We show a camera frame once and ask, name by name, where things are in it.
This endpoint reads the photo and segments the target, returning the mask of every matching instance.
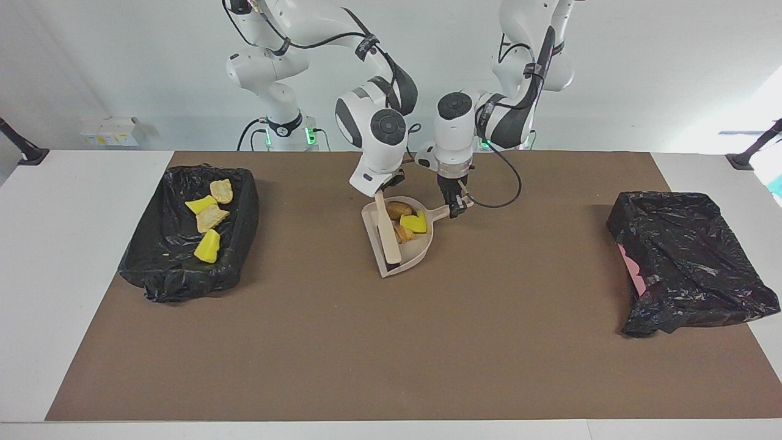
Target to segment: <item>black plastic bag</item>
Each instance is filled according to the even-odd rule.
[[[700,193],[621,193],[608,229],[640,266],[622,332],[646,337],[682,326],[728,326],[780,311],[719,207]]]
[[[193,256],[203,235],[185,201],[210,194],[210,183],[230,179],[234,199],[221,209],[231,214],[215,228],[220,234],[217,262]],[[249,170],[207,164],[166,170],[139,221],[119,266],[130,284],[143,287],[154,302],[187,301],[227,290],[239,282],[258,226],[258,193]]]

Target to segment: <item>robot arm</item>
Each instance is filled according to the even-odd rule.
[[[475,137],[492,149],[520,147],[532,129],[540,93],[570,84],[572,63],[564,52],[564,33],[573,1],[503,0],[503,41],[493,66],[503,93],[462,90],[440,100],[435,142],[422,147],[416,162],[437,173],[451,218],[466,210],[461,193],[472,169]],[[554,81],[547,86],[549,76]]]
[[[268,105],[274,134],[290,136],[301,124],[293,91],[278,83],[309,67],[306,49],[341,45],[374,66],[376,75],[337,100],[337,125],[346,139],[363,150],[350,182],[372,197],[404,178],[400,165],[407,147],[404,116],[412,113],[418,90],[379,40],[351,11],[328,0],[231,0],[231,13],[252,47],[233,55],[228,73]]]

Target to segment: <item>brown mat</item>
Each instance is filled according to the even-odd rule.
[[[605,227],[623,190],[665,190],[649,154],[509,154],[510,208],[439,223],[417,267],[381,280],[347,179],[355,153],[176,153],[244,167],[260,228],[242,282],[158,305],[117,277],[47,420],[485,420],[782,417],[747,326],[619,335],[629,310]],[[476,158],[475,196],[513,194]],[[407,166],[390,195],[441,204]]]

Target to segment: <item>black stand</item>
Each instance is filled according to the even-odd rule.
[[[19,165],[38,165],[48,154],[47,148],[38,148],[34,143],[28,141],[22,135],[17,133],[5,119],[0,117],[0,132],[5,135],[16,148],[22,152],[22,159],[19,161]]]
[[[763,133],[751,147],[741,154],[727,154],[728,162],[733,165],[737,170],[752,171],[754,168],[749,164],[749,159],[753,154],[760,151],[764,145],[769,143],[771,139],[777,137],[782,132],[782,119],[778,120],[776,124],[767,132]]]

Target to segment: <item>pink object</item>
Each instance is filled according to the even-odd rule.
[[[643,296],[646,294],[646,283],[644,283],[644,279],[639,275],[640,266],[632,258],[627,256],[624,246],[621,244],[617,244],[617,246],[619,246],[619,252],[622,252],[622,258],[625,259],[627,271],[630,272],[630,278],[633,279],[633,284],[635,284],[636,290],[638,290],[638,296]]]

